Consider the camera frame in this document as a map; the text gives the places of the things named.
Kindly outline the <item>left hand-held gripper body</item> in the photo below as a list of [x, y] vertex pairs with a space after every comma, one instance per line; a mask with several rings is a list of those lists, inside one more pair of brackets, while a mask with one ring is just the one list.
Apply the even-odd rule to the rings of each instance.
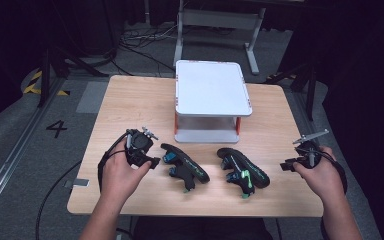
[[127, 140], [125, 144], [126, 158], [129, 165], [142, 166], [149, 162], [147, 155], [149, 149], [153, 146], [153, 140], [157, 140], [149, 129], [143, 127], [141, 131], [138, 129], [128, 129]]

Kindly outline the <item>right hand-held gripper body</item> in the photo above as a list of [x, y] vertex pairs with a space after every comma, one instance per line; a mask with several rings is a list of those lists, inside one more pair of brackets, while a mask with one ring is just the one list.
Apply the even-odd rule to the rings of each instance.
[[324, 129], [317, 133], [303, 134], [299, 139], [294, 141], [294, 144], [296, 144], [295, 150], [300, 156], [302, 165], [307, 168], [313, 168], [319, 163], [321, 153], [319, 145], [315, 142], [315, 139], [328, 133], [329, 131]]

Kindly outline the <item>person's right hand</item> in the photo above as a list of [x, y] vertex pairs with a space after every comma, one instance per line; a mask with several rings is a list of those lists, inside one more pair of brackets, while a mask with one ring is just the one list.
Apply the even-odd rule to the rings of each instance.
[[345, 198], [340, 175], [326, 157], [322, 157], [312, 169], [307, 169], [300, 163], [294, 163], [293, 167], [324, 203], [339, 202]]

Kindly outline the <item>person's left hand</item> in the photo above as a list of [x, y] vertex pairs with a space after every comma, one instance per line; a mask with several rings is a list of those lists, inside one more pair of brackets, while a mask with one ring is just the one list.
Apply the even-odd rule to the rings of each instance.
[[100, 200], [107, 205], [123, 205], [150, 167], [151, 162], [147, 161], [140, 167], [132, 168], [127, 162], [124, 146], [115, 148], [103, 168]]

